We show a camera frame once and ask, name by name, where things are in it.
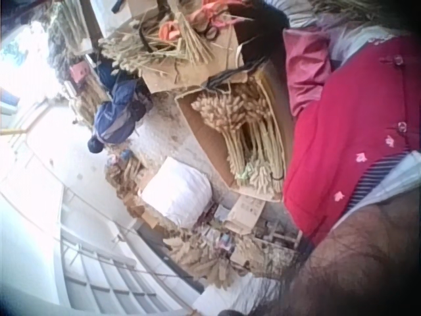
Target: plastic bag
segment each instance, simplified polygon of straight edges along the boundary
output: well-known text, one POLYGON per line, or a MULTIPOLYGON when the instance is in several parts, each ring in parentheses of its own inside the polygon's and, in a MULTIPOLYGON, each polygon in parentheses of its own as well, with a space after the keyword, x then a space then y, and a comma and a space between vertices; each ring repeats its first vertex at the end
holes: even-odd
POLYGON ((169 157, 141 198, 178 227, 191 229, 211 200, 212 188, 205 175, 169 157))

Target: window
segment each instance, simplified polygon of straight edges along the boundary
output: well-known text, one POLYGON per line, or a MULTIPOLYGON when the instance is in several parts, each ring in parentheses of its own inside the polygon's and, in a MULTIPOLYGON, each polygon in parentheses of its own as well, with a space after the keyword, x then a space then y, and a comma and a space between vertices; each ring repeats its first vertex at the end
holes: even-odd
POLYGON ((72 308, 102 314, 156 314, 170 311, 142 277, 122 260, 87 249, 62 236, 61 255, 72 308))

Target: metal pole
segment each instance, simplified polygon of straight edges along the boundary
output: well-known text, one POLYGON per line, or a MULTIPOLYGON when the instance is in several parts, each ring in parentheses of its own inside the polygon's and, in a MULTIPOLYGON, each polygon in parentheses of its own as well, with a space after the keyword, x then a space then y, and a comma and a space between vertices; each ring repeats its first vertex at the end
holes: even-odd
POLYGON ((26 134, 26 130, 15 129, 15 128, 6 128, 6 129, 0 130, 0 136, 21 135, 21 134, 26 134))

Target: tree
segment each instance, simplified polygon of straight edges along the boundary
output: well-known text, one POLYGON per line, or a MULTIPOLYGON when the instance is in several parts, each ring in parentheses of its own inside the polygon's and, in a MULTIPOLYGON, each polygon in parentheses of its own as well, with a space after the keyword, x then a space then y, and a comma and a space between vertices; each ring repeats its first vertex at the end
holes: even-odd
POLYGON ((27 56, 28 51, 21 51, 17 41, 10 42, 0 51, 0 59, 2 61, 10 61, 16 66, 23 64, 27 56))

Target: ground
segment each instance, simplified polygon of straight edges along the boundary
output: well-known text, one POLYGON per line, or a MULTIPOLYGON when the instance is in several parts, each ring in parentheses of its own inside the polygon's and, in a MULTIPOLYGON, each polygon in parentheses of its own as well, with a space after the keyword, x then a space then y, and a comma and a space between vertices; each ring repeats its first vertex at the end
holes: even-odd
MULTIPOLYGON (((212 184, 214 200, 232 207, 238 194, 229 191, 200 148, 175 103, 174 93, 153 96, 154 108, 140 122, 131 136, 131 148, 148 169, 158 170, 171 156, 204 173, 212 184)), ((265 219, 280 219, 288 232, 295 232, 289 215, 281 203, 268 203, 265 219)))

